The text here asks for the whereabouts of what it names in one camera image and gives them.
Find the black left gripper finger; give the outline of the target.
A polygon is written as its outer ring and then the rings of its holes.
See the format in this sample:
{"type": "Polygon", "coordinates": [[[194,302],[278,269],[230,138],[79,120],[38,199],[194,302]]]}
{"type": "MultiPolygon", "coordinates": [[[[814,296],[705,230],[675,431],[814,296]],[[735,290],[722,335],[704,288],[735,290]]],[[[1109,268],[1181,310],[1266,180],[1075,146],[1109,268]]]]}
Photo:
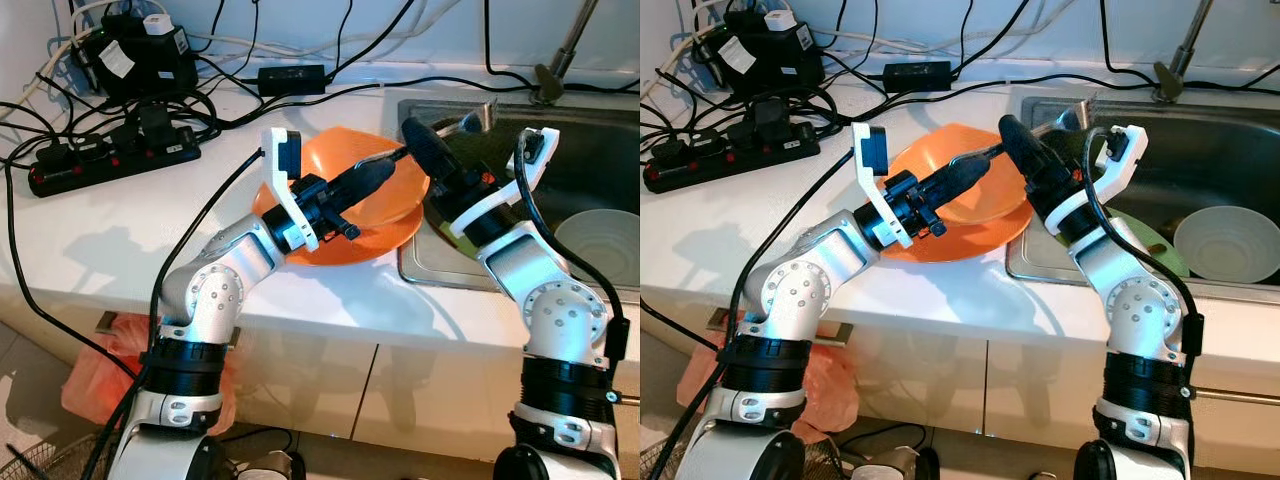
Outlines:
{"type": "Polygon", "coordinates": [[[992,146],[957,155],[925,178],[925,201],[952,201],[965,193],[989,170],[991,161],[1002,152],[1002,146],[992,146]]]}
{"type": "Polygon", "coordinates": [[[360,160],[335,178],[335,201],[358,204],[365,200],[390,178],[396,164],[407,155],[407,148],[394,148],[360,160]]]}

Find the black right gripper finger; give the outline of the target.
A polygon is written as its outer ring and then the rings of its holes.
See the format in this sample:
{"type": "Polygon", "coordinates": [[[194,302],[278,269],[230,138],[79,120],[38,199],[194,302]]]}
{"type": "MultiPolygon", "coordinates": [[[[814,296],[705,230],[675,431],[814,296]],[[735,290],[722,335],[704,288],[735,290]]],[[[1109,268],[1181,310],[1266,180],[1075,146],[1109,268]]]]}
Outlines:
{"type": "Polygon", "coordinates": [[[430,178],[429,193],[448,193],[465,187],[465,170],[453,151],[430,125],[408,116],[399,128],[404,147],[430,178]]]}
{"type": "Polygon", "coordinates": [[[1028,191],[1050,187],[1050,156],[1036,136],[1014,115],[998,119],[998,132],[1005,152],[1023,175],[1028,191]]]}

